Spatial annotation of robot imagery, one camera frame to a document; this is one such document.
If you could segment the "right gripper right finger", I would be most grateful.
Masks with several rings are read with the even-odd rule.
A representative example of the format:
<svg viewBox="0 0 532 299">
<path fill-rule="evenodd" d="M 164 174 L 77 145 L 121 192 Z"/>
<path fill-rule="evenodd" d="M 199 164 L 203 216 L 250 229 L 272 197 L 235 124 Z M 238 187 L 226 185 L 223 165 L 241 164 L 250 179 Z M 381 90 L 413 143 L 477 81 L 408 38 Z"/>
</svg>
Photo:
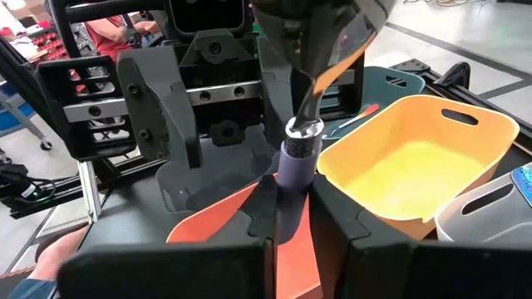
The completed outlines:
<svg viewBox="0 0 532 299">
<path fill-rule="evenodd" d="M 531 249 L 422 241 L 318 174 L 309 221 L 326 298 L 529 298 Z"/>
</svg>

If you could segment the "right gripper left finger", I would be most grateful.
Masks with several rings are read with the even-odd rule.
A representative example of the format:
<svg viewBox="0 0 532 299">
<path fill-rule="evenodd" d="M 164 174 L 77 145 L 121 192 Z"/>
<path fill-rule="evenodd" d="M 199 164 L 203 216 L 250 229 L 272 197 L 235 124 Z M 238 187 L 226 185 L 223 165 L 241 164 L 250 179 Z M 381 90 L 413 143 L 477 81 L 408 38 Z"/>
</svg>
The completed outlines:
<svg viewBox="0 0 532 299">
<path fill-rule="evenodd" d="M 106 246 L 82 252 L 57 275 L 71 299 L 242 298 L 276 296 L 276 198 L 261 178 L 229 221 L 205 242 Z"/>
</svg>

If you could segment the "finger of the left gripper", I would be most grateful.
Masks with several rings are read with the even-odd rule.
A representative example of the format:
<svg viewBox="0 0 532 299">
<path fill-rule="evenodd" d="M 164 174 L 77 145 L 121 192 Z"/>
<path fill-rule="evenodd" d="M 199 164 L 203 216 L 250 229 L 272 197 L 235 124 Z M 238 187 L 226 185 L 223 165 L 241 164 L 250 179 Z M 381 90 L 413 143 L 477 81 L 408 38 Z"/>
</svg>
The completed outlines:
<svg viewBox="0 0 532 299">
<path fill-rule="evenodd" d="M 271 47 L 265 37 L 257 39 L 264 103 L 264 134 L 279 149 L 284 128 L 293 117 L 290 75 L 292 67 Z"/>
<path fill-rule="evenodd" d="M 199 168 L 202 154 L 195 113 L 174 48 L 124 51 L 116 70 L 142 155 Z"/>
</svg>

